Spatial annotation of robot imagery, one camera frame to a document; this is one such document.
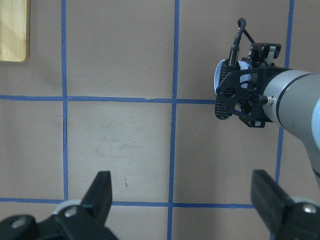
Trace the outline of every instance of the beige surface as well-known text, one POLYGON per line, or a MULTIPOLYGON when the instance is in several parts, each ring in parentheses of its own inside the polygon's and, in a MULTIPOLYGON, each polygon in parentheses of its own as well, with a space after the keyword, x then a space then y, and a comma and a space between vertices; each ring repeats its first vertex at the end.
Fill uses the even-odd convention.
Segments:
POLYGON ((172 240, 268 240, 254 209, 175 208, 172 240))
POLYGON ((320 73, 320 1, 295 0, 290 68, 320 73))
POLYGON ((0 221, 12 215, 32 215, 37 222, 47 219, 56 209, 56 204, 0 202, 0 221))
POLYGON ((1 198, 64 199, 62 103, 0 101, 1 198))
POLYGON ((167 207, 112 206, 106 226, 120 240, 166 240, 167 207))
POLYGON ((29 0, 0 0, 0 61, 23 62, 29 56, 29 0))
POLYGON ((174 13, 174 0, 67 0, 69 95, 170 98, 174 13))
POLYGON ((71 198, 110 170, 114 201, 168 201, 171 104, 74 101, 68 111, 71 198))

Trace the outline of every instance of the blue tape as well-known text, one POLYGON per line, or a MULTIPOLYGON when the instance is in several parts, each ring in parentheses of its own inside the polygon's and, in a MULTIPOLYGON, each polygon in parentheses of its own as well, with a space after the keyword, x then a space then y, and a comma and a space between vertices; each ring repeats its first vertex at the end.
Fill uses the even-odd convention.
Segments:
POLYGON ((57 102, 62 101, 61 96, 12 96, 12 95, 0 95, 0 99, 14 100, 14 101, 35 101, 35 102, 57 102))
POLYGON ((113 201, 112 206, 125 207, 168 207, 167 202, 113 201))
POLYGON ((295 0, 290 0, 289 14, 288 14, 288 26, 287 26, 287 32, 286 32, 285 59, 284 59, 284 67, 285 68, 289 68, 289 65, 290 65, 292 27, 293 27, 293 22, 294 22, 294 7, 295 7, 295 0))
MULTIPOLYGON (((179 14, 180 0, 174 1, 174 48, 173 48, 173 81, 172 81, 172 99, 177 100, 178 95, 178 63, 179 63, 179 14)), ((177 103, 172 103, 172 123, 170 137, 170 164, 169 164, 169 195, 168 195, 168 221, 167 221, 167 240, 172 238, 172 220, 174 202, 174 172, 175 172, 175 147, 176 147, 176 117, 177 103)))
POLYGON ((121 102, 121 103, 158 103, 171 104, 171 98, 114 97, 114 96, 68 96, 68 101, 121 102))
POLYGON ((69 199, 68 192, 68 94, 67 94, 67 34, 66 34, 66 0, 61 0, 61 73, 62 73, 62 108, 63 108, 63 195, 69 199))
POLYGON ((60 204, 63 201, 64 200, 58 200, 58 199, 0 197, 1 203, 15 202, 15 203, 26 203, 26 204, 60 204))
POLYGON ((274 176, 274 179, 277 183, 279 182, 279 177, 280 177, 283 139, 284 139, 284 129, 283 127, 279 127, 278 146, 277 146, 276 164, 275 164, 275 176, 274 176))

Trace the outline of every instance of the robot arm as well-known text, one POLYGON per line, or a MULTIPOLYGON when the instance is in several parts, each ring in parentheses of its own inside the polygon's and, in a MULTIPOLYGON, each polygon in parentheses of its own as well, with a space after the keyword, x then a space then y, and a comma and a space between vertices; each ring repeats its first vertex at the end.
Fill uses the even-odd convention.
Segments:
POLYGON ((251 128, 278 123, 302 140, 320 187, 320 74, 276 67, 273 60, 281 45, 255 43, 243 18, 238 25, 229 59, 215 71, 216 117, 226 120, 237 115, 251 128), (242 33, 251 47, 248 58, 237 61, 242 33))

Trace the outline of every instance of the black cable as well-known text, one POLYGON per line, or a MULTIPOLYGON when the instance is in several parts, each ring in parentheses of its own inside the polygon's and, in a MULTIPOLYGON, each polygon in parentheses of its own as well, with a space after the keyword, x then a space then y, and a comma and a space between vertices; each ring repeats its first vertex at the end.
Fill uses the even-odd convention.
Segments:
MULTIPOLYGON (((239 26, 239 28, 243 25, 243 22, 244 22, 244 26, 246 26, 246 20, 245 20, 244 18, 239 18, 239 20, 238 20, 238 26, 239 26)), ((254 39, 250 36, 250 34, 249 34, 249 33, 247 32, 247 30, 245 30, 244 28, 243 28, 243 33, 244 33, 244 35, 249 39, 249 41, 250 41, 252 44, 255 43, 254 39)))
POLYGON ((244 18, 239 18, 239 20, 238 20, 239 31, 236 34, 234 41, 233 41, 233 45, 230 49, 229 66, 235 66, 237 64, 239 50, 240 50, 239 44, 240 44, 240 40, 241 40, 241 35, 245 30, 246 24, 247 24, 247 22, 244 18))

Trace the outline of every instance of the grid line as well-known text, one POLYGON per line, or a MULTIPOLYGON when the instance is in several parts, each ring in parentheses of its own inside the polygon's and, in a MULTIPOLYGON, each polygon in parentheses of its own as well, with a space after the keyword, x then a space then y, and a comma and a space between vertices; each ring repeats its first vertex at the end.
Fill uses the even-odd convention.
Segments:
POLYGON ((170 135, 170 164, 169 164, 169 194, 168 194, 168 220, 166 239, 172 238, 173 202, 174 202, 174 174, 176 149, 176 118, 178 95, 178 63, 179 63, 179 14, 180 0, 174 1, 174 38, 173 38, 173 76, 172 76, 172 122, 170 135))
MULTIPOLYGON (((16 202, 26 204, 60 204, 62 199, 10 198, 0 197, 0 203, 16 202)), ((212 209, 254 209, 252 204, 243 203, 185 203, 185 202, 149 202, 149 201, 113 201, 112 206, 122 207, 164 207, 164 208, 212 208, 212 209)))
MULTIPOLYGON (((143 97, 117 97, 117 96, 67 96, 68 102, 120 102, 120 103, 150 103, 150 104, 202 104, 214 105, 214 99, 185 99, 185 98, 143 98, 143 97)), ((23 96, 0 95, 0 99, 30 102, 63 102, 64 96, 23 96)))
POLYGON ((62 109, 63 109, 63 197, 69 199, 68 192, 68 93, 67 93, 67 24, 66 0, 61 0, 61 77, 62 77, 62 109))

